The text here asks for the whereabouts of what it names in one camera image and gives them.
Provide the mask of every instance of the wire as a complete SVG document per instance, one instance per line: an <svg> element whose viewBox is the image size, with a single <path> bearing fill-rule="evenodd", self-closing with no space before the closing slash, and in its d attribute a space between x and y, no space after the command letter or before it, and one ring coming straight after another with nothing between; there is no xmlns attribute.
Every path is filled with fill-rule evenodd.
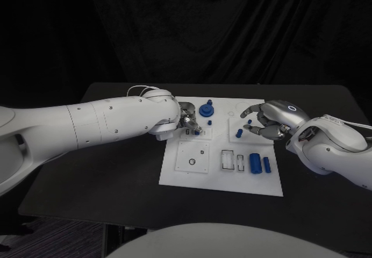
<svg viewBox="0 0 372 258"><path fill-rule="evenodd" d="M335 118L335 117L332 117L332 116L329 116L329 115L327 115L327 114L322 115L322 117L325 117L327 119L332 118L332 119L338 120L340 122L344 122L345 124L350 124L350 125L353 125L353 126L357 126L357 127L361 127L361 128L364 128L364 129L372 130L372 126L368 126L368 125L363 125L363 124L357 124L357 123L347 122L347 121L344 121L344 120L341 120L341 119L338 119L338 118Z"/></svg>
<svg viewBox="0 0 372 258"><path fill-rule="evenodd" d="M152 89L152 90L159 90L156 87L154 87L154 86L146 86L146 85L135 85L135 86L131 86L129 87L129 89L128 89L128 91L126 91L126 96L128 96L128 94L129 94L129 90L132 89L132 88L135 88L135 87L145 87L145 89Z"/></svg>

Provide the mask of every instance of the floor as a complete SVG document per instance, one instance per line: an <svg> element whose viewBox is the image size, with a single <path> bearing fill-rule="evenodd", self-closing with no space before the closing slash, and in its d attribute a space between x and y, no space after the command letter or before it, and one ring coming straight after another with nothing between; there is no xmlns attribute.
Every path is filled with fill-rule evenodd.
<svg viewBox="0 0 372 258"><path fill-rule="evenodd" d="M37 218L27 227L32 234L5 237L0 258L100 258L102 224Z"/></svg>

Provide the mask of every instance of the robotic hand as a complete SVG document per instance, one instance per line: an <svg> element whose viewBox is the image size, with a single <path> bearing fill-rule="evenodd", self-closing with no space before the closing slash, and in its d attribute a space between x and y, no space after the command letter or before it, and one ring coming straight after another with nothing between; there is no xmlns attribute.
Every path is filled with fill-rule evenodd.
<svg viewBox="0 0 372 258"><path fill-rule="evenodd" d="M280 140L289 133L285 148L298 155L312 172L321 175L337 172L357 186L372 189L372 144L345 124L367 129L370 126L328 115L309 119L304 111L285 101L249 106L240 118L252 112L257 112L256 119L263 128L243 125L246 130L269 140Z"/></svg>
<svg viewBox="0 0 372 258"><path fill-rule="evenodd" d="M141 97L76 105L40 109L0 107L0 195L38 165L66 152L145 133L167 140L184 126L201 132L194 106L178 103L171 93L159 89Z"/></svg>

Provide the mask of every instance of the table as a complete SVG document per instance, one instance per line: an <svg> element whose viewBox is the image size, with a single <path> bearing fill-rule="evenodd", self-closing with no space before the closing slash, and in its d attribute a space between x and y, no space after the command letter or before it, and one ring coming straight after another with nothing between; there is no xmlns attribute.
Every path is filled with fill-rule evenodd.
<svg viewBox="0 0 372 258"><path fill-rule="evenodd" d="M93 83L81 102L125 96L132 85ZM148 85L174 96L283 99L309 117L327 113L367 123L338 85ZM285 140L273 144L283 197L158 185L165 142L146 134L76 150L44 164L18 212L151 229L203 222L239 224L328 248L372 252L372 191L335 173L312 173L283 144Z"/></svg>

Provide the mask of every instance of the black backdrop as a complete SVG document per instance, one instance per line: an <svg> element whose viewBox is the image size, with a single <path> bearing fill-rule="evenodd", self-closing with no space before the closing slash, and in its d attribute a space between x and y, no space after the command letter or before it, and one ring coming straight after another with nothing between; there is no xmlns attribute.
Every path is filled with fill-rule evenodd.
<svg viewBox="0 0 372 258"><path fill-rule="evenodd" d="M0 12L2 106L76 103L97 81L341 84L367 111L368 0L14 0Z"/></svg>

